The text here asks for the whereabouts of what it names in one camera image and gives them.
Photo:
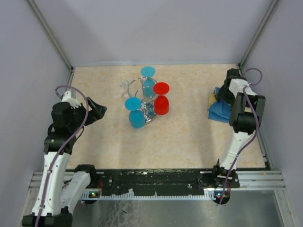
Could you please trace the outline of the red wine glass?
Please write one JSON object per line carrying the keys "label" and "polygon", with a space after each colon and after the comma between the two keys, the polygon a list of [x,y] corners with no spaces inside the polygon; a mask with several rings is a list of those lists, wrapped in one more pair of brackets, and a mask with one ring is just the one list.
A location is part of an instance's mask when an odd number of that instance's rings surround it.
{"label": "red wine glass", "polygon": [[157,115],[166,115],[169,112],[169,100],[166,94],[170,87],[165,82],[158,82],[154,85],[153,91],[158,95],[154,101],[154,111]]}

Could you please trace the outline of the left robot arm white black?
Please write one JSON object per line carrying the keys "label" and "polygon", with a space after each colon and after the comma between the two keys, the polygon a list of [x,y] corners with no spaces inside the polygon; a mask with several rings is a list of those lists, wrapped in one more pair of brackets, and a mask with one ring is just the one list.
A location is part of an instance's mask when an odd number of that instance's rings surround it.
{"label": "left robot arm white black", "polygon": [[102,119],[107,108],[90,97],[85,104],[66,91],[51,112],[52,124],[44,140],[44,169],[36,202],[31,214],[22,218],[24,227],[70,227],[81,194],[97,180],[93,165],[78,165],[70,180],[64,181],[67,164],[86,126]]}

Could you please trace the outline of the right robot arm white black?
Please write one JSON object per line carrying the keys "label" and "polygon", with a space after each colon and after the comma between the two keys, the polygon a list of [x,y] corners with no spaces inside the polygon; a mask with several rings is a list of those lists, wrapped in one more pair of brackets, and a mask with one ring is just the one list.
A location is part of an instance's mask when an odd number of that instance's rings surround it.
{"label": "right robot arm white black", "polygon": [[231,189],[240,186],[236,173],[237,161],[242,151],[257,137],[262,122],[266,98],[255,93],[252,86],[239,69],[227,70],[223,85],[214,91],[215,102],[208,109],[222,110],[222,104],[226,103],[229,126],[232,128],[231,140],[212,172],[203,174],[197,180],[200,187],[217,190],[214,202],[218,205],[226,204]]}

